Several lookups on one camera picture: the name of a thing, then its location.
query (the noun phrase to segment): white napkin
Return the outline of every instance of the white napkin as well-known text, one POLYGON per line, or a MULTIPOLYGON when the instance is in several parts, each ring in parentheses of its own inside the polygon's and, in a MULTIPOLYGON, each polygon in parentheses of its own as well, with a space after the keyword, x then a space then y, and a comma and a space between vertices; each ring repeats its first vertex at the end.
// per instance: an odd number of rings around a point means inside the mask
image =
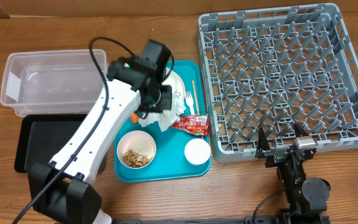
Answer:
POLYGON ((145 127, 158 121, 161 131, 166 131, 173 123, 180 120, 179 115, 183 114, 186 106, 180 93, 172 94, 171 110, 163 110, 162 113, 149 113, 146 119, 139 118, 139 124, 145 127))

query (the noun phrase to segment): ketchup packet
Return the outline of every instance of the ketchup packet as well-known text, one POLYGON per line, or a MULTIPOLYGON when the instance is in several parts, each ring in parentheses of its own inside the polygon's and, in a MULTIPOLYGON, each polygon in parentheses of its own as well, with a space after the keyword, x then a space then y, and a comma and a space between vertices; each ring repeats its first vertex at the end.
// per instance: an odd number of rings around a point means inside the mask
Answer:
POLYGON ((209 135, 209 118, 206 115, 180 116, 180 120, 173 123, 171 127, 184 130, 197 136, 209 135))

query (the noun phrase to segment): blue cafeteria tray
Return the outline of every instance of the blue cafeteria tray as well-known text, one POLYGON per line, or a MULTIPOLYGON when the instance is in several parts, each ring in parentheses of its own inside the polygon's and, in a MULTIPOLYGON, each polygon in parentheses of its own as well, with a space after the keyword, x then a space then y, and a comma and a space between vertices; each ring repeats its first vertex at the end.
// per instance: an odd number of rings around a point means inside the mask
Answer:
MULTIPOLYGON (((167 67, 171 67, 171 62, 168 62, 167 67)), ((206 114, 201 76, 197 64, 189 60, 175 61, 173 71, 181 77, 185 84, 186 91, 191 91, 193 98, 192 80, 195 81, 200 114, 206 114)), ((186 106, 184 115, 189 114, 190 109, 186 106)), ((207 173, 209 167, 211 167, 211 158, 199 166, 191 165, 185 158, 185 146, 187 142, 194 138, 200 138, 199 136, 194 136, 175 128, 168 128, 168 130, 161 132, 157 122, 142 128, 140 124, 132 124, 128 119, 114 139, 114 150, 117 149, 119 140, 126 133, 135 130, 145 131, 154 138, 157 145, 157 153, 152 163, 147 167, 143 169, 130 169, 119 162, 116 152, 114 168, 117 177, 124 182, 131 183, 197 177, 207 173)), ((209 142, 209 136, 205 136, 204 140, 209 142)))

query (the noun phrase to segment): clear plastic container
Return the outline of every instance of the clear plastic container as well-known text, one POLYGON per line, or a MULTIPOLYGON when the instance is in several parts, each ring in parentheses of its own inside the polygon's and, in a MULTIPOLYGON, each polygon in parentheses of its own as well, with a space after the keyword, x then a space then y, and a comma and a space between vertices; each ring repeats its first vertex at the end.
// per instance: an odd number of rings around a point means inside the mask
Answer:
MULTIPOLYGON (((106 53, 94 50, 102 71, 106 53)), ((103 82, 89 50, 51 50, 11 54, 1 87, 1 104, 16 115, 85 113, 96 101, 103 82)))

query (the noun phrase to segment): plastic utensil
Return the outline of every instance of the plastic utensil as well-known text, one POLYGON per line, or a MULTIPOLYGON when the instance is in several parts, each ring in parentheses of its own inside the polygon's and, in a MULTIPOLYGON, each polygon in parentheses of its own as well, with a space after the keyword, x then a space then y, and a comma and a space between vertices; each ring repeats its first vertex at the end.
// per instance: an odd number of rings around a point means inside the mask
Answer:
POLYGON ((189 107, 190 109, 190 114, 194 115, 196 114, 194 112, 194 101, 193 101, 193 96, 191 95, 190 91, 186 91, 186 105, 189 107))

